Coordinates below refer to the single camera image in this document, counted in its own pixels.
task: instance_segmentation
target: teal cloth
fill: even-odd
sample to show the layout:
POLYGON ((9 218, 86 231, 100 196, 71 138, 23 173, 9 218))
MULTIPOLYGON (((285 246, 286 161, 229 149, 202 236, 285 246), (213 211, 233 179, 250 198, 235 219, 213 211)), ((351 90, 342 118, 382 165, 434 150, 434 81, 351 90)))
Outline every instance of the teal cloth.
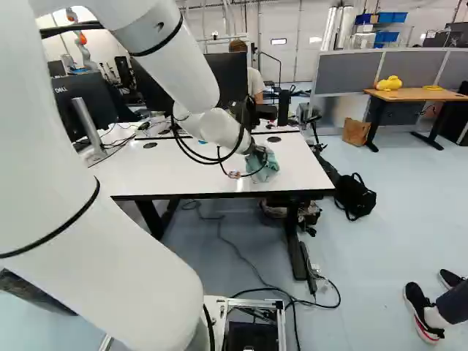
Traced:
MULTIPOLYGON (((279 171, 279 164, 276 161, 275 153, 270 148, 266 148, 267 162, 266 166, 258 173, 255 173, 252 177, 262 183, 268 181, 276 172, 279 171)), ((246 156, 246 172, 251 173, 263 165, 263 155, 259 158, 256 153, 252 153, 246 156)))

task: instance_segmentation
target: computer monitor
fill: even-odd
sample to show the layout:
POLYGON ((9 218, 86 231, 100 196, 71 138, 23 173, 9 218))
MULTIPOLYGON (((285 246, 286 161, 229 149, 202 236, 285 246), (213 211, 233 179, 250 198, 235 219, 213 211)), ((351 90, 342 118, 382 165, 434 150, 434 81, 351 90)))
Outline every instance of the computer monitor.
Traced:
POLYGON ((82 97, 96 129, 108 129, 118 115, 100 72, 52 79, 53 93, 65 130, 72 142, 86 136, 71 99, 82 97))
POLYGON ((49 74, 52 78, 64 77, 65 75, 67 75, 67 73, 65 72, 64 64, 61 60, 49 61, 47 63, 47 66, 49 67, 49 74))
POLYGON ((167 115, 172 114, 173 98, 141 67, 137 60, 131 58, 130 64, 137 82, 137 91, 143 95, 146 107, 152 111, 164 111, 167 115))
MULTIPOLYGON (((207 53, 206 61, 219 86, 217 107, 229 108, 231 101, 243 101, 247 94, 247 54, 246 53, 207 53)), ((146 107, 153 111, 172 112, 174 100, 145 71, 134 58, 130 59, 137 90, 143 95, 146 107)))
POLYGON ((133 83, 132 73, 130 72, 129 62, 125 56, 116 56, 114 58, 116 62, 118 75, 120 76, 120 82, 123 88, 129 88, 133 83))
POLYGON ((247 94, 247 53, 207 53, 205 59, 219 86, 218 107, 243 101, 247 94))

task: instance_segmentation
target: dell monitor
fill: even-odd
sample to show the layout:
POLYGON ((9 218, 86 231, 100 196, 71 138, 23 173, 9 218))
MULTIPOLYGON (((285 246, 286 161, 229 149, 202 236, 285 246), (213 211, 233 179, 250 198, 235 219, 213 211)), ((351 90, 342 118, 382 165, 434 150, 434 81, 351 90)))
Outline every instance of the dell monitor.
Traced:
POLYGON ((244 101, 247 91, 247 53, 207 53, 205 59, 219 86, 217 107, 229 108, 231 101, 244 101))
POLYGON ((118 115, 100 72, 52 79, 58 112, 72 142, 86 136, 85 129, 72 105, 72 98, 82 97, 96 129, 108 129, 118 115))
MULTIPOLYGON (((205 59, 219 86, 219 101, 216 105, 229 108, 229 102, 244 101, 247 91, 246 53, 207 53, 205 59)), ((174 100, 135 60, 130 59, 137 90, 143 95, 146 107, 153 111, 172 113, 174 100)))

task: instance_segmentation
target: wooden desk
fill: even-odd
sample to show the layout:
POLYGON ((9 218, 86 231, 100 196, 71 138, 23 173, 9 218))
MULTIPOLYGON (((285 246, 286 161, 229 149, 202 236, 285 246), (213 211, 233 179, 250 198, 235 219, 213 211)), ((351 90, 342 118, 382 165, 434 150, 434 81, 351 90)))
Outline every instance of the wooden desk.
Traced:
MULTIPOLYGON (((451 101, 451 102, 468 102, 468 96, 455 93, 448 90, 427 90, 424 88, 400 88, 396 91, 380 91, 376 89, 364 89, 366 94, 371 95, 372 99, 377 103, 376 111, 372 116, 371 128, 367 135, 366 145, 373 152, 379 152, 379 149, 373 143, 375 132, 380 125, 380 122, 383 117, 383 111, 385 106, 389 102, 421 102, 421 101, 451 101)), ((436 136, 439 134, 439 128, 443 123, 444 115, 448 114, 447 111, 444 114, 439 113, 434 125, 432 127, 429 136, 421 135, 417 132, 411 132, 412 135, 421 139, 425 143, 428 143, 430 146, 436 148, 437 150, 443 150, 444 148, 436 143, 436 136)))

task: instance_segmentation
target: black sneaker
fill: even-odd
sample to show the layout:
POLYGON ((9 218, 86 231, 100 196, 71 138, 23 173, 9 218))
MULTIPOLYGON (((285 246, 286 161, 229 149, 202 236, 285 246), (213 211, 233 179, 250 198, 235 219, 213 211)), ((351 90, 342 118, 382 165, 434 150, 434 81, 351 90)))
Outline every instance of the black sneaker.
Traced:
POLYGON ((465 278, 457 276, 456 274, 447 271, 446 269, 440 270, 439 279, 442 285, 449 290, 466 280, 465 278))
POLYGON ((431 301, 424 296, 419 285, 414 282, 406 284, 403 289, 403 297, 407 303, 408 309, 412 313, 416 331, 422 340, 435 345, 440 339, 445 338, 443 329, 431 328, 424 320, 424 308, 433 307, 435 304, 431 303, 431 301))

